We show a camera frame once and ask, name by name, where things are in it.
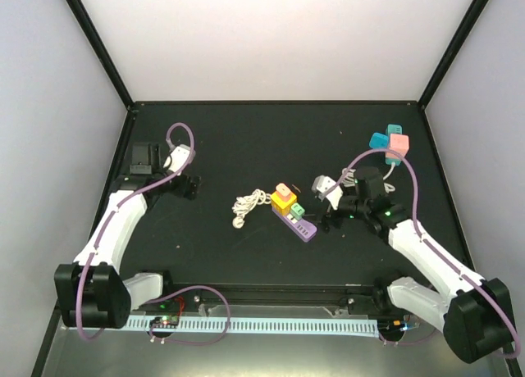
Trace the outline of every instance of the purple power strip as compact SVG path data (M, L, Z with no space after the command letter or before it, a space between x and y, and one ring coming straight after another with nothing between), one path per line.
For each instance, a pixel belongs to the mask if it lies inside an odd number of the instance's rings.
M283 216L281 213L276 211L274 207L272 207L272 210L281 220L286 223L286 225L288 225L295 232L297 236L303 240L303 242L308 242L311 238L313 238L313 235L316 234L317 227L309 221L306 221L305 219L291 220L288 218L288 216Z

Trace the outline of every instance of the pink cube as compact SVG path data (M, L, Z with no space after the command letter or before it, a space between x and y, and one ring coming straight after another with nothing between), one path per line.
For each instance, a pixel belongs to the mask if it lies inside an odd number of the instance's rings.
M388 148L390 150L393 150L397 153L399 153L401 156L405 156L407 152L409 151L409 137L408 135L402 135L402 134L390 134L390 137L388 139ZM387 158L399 158L392 153L386 153Z
M288 202L292 198L292 191L284 183L279 183L276 187L277 195L283 202Z

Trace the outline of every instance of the yellow cube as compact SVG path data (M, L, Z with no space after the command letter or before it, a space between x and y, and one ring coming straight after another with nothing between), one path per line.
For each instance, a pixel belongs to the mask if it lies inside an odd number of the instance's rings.
M281 213L283 216L288 216L290 208L297 202L297 196L291 193L291 197L288 201L283 201L277 191L272 194L272 206L273 208Z

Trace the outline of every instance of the white wall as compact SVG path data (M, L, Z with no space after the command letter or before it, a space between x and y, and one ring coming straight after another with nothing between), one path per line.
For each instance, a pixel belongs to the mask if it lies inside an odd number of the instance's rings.
M490 0L427 113L474 263L509 286L525 338L523 4Z
M416 100L472 0L82 0L136 100Z
M0 369L30 375L125 109L65 0L0 7Z

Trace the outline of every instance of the teal block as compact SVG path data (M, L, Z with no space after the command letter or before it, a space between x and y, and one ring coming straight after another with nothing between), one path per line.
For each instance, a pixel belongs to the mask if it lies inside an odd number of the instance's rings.
M389 158L389 157L385 157L385 163L388 165L388 166L391 166L392 163L395 163L396 166L399 166L399 164L401 164L401 160L397 159L397 158Z
M304 209L297 202L290 208L290 214L296 219L301 220L304 215Z
M371 149L385 149L388 146L388 137L384 134L374 133L368 146Z
M400 125L388 125L386 127L386 135L390 137L390 134L402 134L403 133L403 127Z

